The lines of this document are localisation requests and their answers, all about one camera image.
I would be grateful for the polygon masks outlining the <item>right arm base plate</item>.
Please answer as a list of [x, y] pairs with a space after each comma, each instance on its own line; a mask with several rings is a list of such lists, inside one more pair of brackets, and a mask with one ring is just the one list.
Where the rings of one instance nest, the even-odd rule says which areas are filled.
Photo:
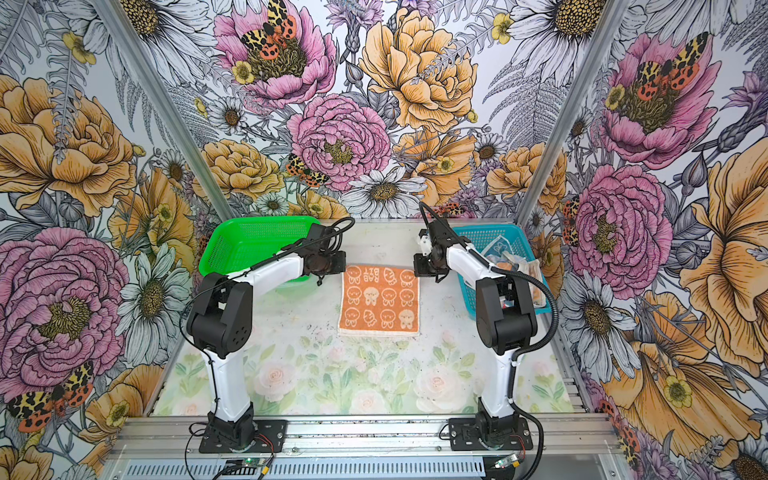
[[526, 451], [534, 448], [525, 419], [504, 418], [501, 424], [480, 418], [448, 420], [448, 441], [453, 451]]

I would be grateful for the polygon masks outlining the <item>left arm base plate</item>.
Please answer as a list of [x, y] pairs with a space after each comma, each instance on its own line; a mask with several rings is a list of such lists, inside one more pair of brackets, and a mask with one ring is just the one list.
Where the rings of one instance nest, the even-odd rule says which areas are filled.
[[216, 417], [206, 426], [199, 446], [202, 454], [280, 453], [286, 439], [286, 420], [224, 422]]

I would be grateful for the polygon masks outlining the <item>teal plastic basket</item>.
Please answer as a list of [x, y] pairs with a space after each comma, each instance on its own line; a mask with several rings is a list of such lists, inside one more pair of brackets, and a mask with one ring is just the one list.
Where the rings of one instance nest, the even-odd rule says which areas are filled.
[[[523, 230], [516, 225], [482, 224], [455, 227], [454, 230], [459, 235], [467, 237], [478, 252], [500, 268], [518, 267], [522, 270], [524, 264], [531, 266], [531, 262], [536, 260]], [[475, 290], [460, 275], [459, 283], [468, 316], [474, 321], [476, 318]], [[534, 295], [534, 305], [537, 307], [536, 313], [539, 315], [551, 313], [551, 305], [546, 298], [540, 293], [534, 293], [535, 288], [531, 287], [531, 290]], [[539, 308], [541, 303], [539, 300], [546, 302], [541, 308]]]

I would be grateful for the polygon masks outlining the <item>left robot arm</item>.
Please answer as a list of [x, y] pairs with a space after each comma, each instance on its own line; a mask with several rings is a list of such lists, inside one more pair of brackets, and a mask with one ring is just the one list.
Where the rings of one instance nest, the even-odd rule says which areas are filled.
[[322, 281], [328, 275], [343, 273], [343, 234], [354, 224], [351, 217], [329, 226], [314, 223], [304, 237], [281, 246], [264, 259], [232, 273], [210, 273], [203, 278], [187, 321], [191, 344], [210, 369], [213, 391], [200, 452], [282, 450], [287, 423], [258, 421], [245, 384], [244, 347], [253, 330], [253, 303], [290, 281], [311, 275]]

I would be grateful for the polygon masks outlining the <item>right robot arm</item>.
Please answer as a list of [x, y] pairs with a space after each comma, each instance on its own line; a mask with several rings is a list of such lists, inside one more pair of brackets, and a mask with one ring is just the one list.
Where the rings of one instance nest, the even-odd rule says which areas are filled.
[[531, 448], [528, 421], [513, 393], [519, 351], [531, 344], [538, 330], [529, 282], [504, 272], [442, 218], [425, 221], [419, 244], [421, 251], [414, 255], [416, 276], [439, 282], [455, 272], [473, 287], [478, 337], [495, 359], [492, 379], [478, 399], [474, 417], [448, 421], [451, 449]]

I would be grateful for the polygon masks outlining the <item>orange bunny towel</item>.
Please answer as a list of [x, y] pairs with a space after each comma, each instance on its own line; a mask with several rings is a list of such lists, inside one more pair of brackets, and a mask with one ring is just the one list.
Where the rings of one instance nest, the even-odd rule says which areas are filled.
[[338, 322], [341, 335], [415, 337], [420, 326], [420, 286], [412, 269], [346, 267]]

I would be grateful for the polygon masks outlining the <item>green plastic basket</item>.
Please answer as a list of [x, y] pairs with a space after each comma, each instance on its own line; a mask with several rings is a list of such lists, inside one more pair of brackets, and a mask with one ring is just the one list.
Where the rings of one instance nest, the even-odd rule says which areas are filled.
[[310, 227], [318, 223], [310, 216], [228, 220], [213, 231], [199, 262], [200, 275], [240, 272], [306, 237]]

